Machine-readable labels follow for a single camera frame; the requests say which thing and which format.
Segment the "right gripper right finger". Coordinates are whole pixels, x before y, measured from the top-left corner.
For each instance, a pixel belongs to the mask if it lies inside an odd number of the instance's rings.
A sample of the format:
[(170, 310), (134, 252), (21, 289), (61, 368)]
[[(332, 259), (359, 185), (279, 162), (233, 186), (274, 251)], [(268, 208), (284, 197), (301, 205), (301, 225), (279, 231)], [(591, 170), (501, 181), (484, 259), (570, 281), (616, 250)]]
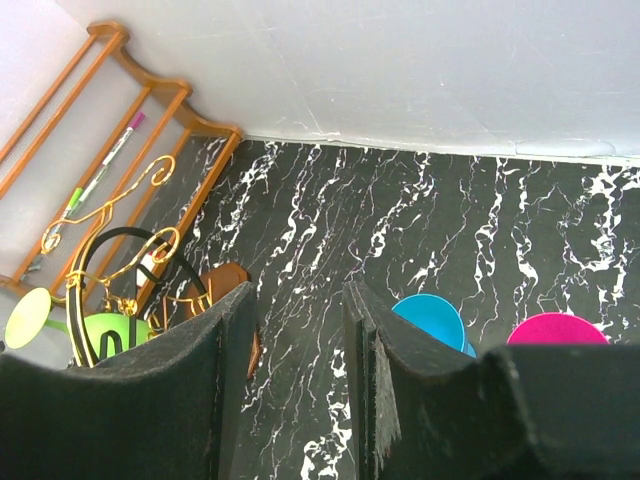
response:
[(502, 346), (469, 357), (362, 281), (343, 287), (360, 479), (635, 479), (637, 346)]

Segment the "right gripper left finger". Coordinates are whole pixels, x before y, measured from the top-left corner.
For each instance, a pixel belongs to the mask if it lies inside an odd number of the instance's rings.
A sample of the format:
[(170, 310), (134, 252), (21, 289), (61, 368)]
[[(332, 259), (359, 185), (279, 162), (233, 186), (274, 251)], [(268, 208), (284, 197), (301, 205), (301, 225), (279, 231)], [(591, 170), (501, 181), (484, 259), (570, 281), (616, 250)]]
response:
[(92, 368), (1, 357), (5, 479), (227, 479), (251, 345), (255, 287)]

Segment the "blue wine glass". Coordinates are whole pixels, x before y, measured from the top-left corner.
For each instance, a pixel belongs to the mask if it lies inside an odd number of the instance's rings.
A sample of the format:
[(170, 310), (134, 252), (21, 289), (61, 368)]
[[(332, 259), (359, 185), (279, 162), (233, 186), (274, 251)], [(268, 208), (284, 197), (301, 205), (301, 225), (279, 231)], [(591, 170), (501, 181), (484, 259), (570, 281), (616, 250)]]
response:
[(448, 300), (420, 293), (398, 301), (392, 311), (450, 348), (477, 357), (458, 310)]

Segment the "pink wine glass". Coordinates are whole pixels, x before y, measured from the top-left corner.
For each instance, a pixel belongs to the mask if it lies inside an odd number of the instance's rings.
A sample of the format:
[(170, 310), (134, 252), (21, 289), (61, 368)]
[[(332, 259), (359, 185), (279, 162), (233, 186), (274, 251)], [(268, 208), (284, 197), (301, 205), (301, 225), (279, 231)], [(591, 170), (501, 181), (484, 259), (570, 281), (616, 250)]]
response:
[(534, 315), (518, 325), (507, 339), (509, 345), (608, 344), (606, 336), (589, 321), (566, 313)]

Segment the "green wine glass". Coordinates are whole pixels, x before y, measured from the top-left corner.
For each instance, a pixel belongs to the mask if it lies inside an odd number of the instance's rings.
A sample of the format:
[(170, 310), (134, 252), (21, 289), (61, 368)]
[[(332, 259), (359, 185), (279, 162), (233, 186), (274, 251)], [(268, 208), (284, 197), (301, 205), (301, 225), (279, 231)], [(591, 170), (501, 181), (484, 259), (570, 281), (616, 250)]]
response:
[[(22, 348), (45, 327), (68, 334), (65, 323), (48, 318), (52, 307), (52, 297), (45, 288), (29, 291), (9, 316), (4, 343), (11, 349)], [(119, 313), (90, 315), (85, 318), (85, 327), (100, 360), (139, 346), (155, 335), (147, 322)]]

